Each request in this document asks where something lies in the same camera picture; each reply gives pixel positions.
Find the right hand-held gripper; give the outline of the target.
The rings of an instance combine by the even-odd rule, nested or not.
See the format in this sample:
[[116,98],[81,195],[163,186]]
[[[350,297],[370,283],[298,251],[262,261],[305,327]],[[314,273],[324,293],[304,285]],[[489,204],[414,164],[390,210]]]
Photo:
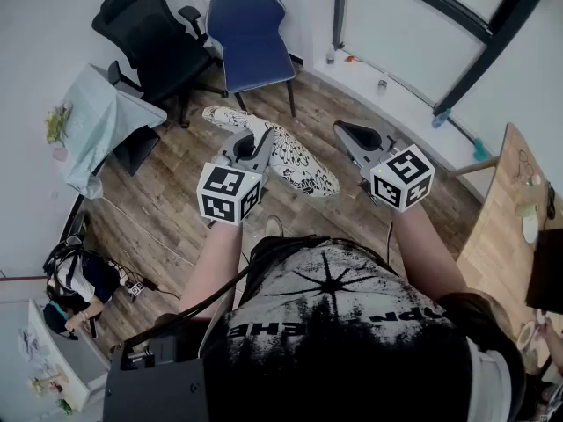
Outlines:
[[[336,120],[333,124],[340,149],[355,165],[365,165],[364,150],[391,151],[398,139],[387,125]],[[399,212],[405,212],[428,196],[435,167],[412,144],[376,165],[365,165],[361,176],[369,183],[369,195]]]

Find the white patterned cloth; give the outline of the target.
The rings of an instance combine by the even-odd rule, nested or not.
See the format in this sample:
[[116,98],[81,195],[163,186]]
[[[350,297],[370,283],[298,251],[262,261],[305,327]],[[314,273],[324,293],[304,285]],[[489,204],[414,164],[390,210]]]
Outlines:
[[269,170],[287,181],[297,191],[324,198],[340,191],[340,182],[286,128],[246,111],[222,105],[207,106],[202,117],[213,125],[237,133],[249,129],[260,140],[269,128],[274,130]]

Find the blue chair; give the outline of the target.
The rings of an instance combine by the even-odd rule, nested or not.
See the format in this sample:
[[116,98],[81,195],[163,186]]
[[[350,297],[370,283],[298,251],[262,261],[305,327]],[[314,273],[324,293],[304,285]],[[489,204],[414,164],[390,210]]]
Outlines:
[[296,73],[280,35],[286,11],[280,0],[210,0],[207,31],[221,47],[225,87],[241,109],[241,94],[285,83],[296,115],[292,80]]

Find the person's right forearm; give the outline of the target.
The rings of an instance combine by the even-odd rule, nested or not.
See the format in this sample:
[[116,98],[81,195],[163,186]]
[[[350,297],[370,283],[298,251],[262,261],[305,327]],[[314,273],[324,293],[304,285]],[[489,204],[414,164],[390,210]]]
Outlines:
[[421,204],[404,212],[393,208],[391,220],[406,277],[413,287],[435,302],[467,290],[456,261]]

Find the person's left forearm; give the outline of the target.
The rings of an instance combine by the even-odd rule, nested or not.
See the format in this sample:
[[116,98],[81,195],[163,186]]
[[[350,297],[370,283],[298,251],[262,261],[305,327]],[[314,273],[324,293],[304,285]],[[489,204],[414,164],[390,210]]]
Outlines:
[[203,302],[237,276],[242,238],[242,226],[216,222],[211,227],[179,300],[180,312]]

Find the black office chair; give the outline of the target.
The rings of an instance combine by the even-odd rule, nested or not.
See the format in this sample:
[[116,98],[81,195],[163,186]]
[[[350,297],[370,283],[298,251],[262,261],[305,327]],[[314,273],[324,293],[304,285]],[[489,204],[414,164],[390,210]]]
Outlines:
[[137,73],[138,81],[134,82],[115,61],[107,71],[109,82],[130,86],[154,106],[178,98],[178,123],[187,129],[191,91],[207,91],[223,98],[229,93],[199,81],[212,65],[222,65],[205,48],[208,35],[198,26],[200,12],[187,5],[179,9],[179,15],[189,22],[194,34],[172,15],[166,0],[105,0],[91,27],[118,47]]

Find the person's black trousers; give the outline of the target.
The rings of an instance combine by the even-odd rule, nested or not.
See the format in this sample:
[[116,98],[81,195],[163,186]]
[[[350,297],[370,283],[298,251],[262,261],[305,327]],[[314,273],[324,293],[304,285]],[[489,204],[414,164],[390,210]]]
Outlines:
[[283,253],[314,248],[330,239],[329,236],[308,235],[302,237],[266,236],[253,247],[249,264],[265,259],[270,261]]

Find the wooden table leg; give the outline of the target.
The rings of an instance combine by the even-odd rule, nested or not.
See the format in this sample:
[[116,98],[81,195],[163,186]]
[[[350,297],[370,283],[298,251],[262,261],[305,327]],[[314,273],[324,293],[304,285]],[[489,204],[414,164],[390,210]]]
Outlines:
[[480,161],[480,162],[477,162],[475,164],[468,165],[468,166],[465,166],[465,167],[460,168],[460,169],[456,169],[454,171],[449,171],[448,177],[454,178],[454,177],[462,176],[462,175],[465,175],[465,174],[474,173],[476,171],[481,171],[481,170],[484,170],[484,169],[495,167],[497,165],[497,163],[499,162],[499,159],[500,159],[499,156],[494,156],[494,157],[488,158],[485,161]]

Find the light green tablecloth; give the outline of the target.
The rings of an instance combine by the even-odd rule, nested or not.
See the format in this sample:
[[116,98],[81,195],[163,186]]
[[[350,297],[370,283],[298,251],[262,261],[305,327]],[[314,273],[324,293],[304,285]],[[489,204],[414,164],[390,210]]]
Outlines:
[[116,89],[101,68],[86,64],[62,101],[71,106],[62,142],[67,156],[59,164],[66,184],[90,200],[103,196],[94,171],[138,128],[154,128],[166,111],[141,100],[136,91]]

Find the wooden table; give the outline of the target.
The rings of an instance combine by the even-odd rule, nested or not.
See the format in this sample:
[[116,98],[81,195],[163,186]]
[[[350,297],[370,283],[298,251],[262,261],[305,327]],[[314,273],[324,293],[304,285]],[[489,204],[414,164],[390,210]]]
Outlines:
[[[534,168],[534,176],[517,177],[519,150]],[[483,203],[472,232],[457,258],[468,285],[494,298],[502,307],[502,326],[512,340],[536,311],[526,303],[537,244],[523,238],[522,219],[515,209],[538,204],[540,229],[563,229],[563,197],[554,196],[555,218],[547,217],[548,180],[518,128],[508,123],[495,167],[458,176]]]

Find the bunch of flowers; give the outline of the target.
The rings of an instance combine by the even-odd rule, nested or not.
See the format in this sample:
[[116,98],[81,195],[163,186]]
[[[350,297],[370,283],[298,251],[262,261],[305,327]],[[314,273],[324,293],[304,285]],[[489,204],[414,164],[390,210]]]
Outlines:
[[48,112],[45,119],[46,140],[48,144],[60,142],[63,144],[63,138],[66,136],[66,125],[72,112],[73,105],[70,102],[64,102],[62,105],[55,106]]

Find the black and teal headgear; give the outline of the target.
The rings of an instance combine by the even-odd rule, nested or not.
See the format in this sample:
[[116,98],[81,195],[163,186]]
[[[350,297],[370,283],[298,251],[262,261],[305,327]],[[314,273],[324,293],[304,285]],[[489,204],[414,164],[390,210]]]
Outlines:
[[69,315],[56,302],[49,302],[43,309],[43,317],[46,326],[55,334],[63,336],[69,340],[78,340],[73,331],[66,328]]

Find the black chest-mounted device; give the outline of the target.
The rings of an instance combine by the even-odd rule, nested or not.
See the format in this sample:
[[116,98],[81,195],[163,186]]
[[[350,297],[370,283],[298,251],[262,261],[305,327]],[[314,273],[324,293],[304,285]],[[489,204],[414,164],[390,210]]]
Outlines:
[[209,422],[203,361],[179,359],[176,337],[113,352],[102,422]]

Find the white cabinet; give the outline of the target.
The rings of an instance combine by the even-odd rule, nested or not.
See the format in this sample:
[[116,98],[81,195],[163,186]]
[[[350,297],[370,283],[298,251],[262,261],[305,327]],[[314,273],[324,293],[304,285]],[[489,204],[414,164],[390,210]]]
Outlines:
[[18,331],[18,348],[31,367],[29,385],[39,397],[52,397],[72,414],[103,397],[109,363],[86,331],[76,340],[54,334],[43,305],[28,302],[28,321]]

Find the black window frame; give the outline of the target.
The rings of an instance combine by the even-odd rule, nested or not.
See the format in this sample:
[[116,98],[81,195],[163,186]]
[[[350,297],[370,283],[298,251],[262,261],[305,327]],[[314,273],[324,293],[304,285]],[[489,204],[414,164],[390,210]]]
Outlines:
[[440,113],[493,66],[540,0],[334,0],[332,44]]

